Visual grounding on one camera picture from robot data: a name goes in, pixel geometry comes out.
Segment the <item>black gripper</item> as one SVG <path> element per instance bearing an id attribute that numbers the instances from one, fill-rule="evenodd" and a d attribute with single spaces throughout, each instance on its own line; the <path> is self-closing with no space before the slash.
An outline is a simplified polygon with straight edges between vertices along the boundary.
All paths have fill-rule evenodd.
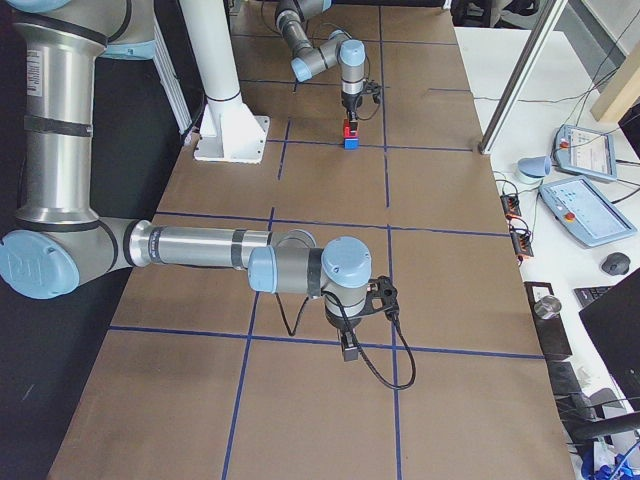
<path id="1" fill-rule="evenodd" d="M 328 322 L 338 329 L 340 333 L 340 342 L 343 360 L 345 362 L 357 361 L 359 358 L 358 347 L 356 340 L 350 329 L 354 330 L 360 323 L 360 317 L 348 317 L 344 319 L 342 316 L 333 314 L 332 312 L 326 312 L 325 316 Z"/>
<path id="2" fill-rule="evenodd" d="M 347 112 L 348 119 L 348 135 L 358 136 L 358 117 L 357 109 L 362 105 L 362 94 L 341 93 L 342 105 Z"/>

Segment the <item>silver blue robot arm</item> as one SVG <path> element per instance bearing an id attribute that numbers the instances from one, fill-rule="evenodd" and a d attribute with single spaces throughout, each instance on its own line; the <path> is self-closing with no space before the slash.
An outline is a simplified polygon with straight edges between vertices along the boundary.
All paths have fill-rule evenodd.
<path id="1" fill-rule="evenodd" d="M 346 110 L 345 138 L 358 136 L 357 108 L 362 103 L 365 87 L 366 51 L 362 41 L 353 39 L 341 29 L 332 32 L 328 40 L 314 47 L 302 23 L 320 15 L 331 1 L 279 1 L 274 14 L 275 26 L 292 52 L 291 67 L 299 82 L 329 70 L 341 68 L 342 104 Z"/>
<path id="2" fill-rule="evenodd" d="M 384 202 L 383 155 L 338 144 L 335 74 L 298 85 L 283 44 L 242 27 L 232 40 L 244 98 L 273 117 L 265 161 L 218 165 L 179 156 L 168 100 L 151 62 L 101 59 L 91 203 L 110 217 L 183 226 L 261 228 L 268 217 L 311 220 L 321 239 L 361 233 Z M 152 266 L 111 273 L 53 300 L 1 290 L 1 370 L 22 383 L 80 375 L 110 322 L 245 332 L 254 295 L 244 275 Z"/>

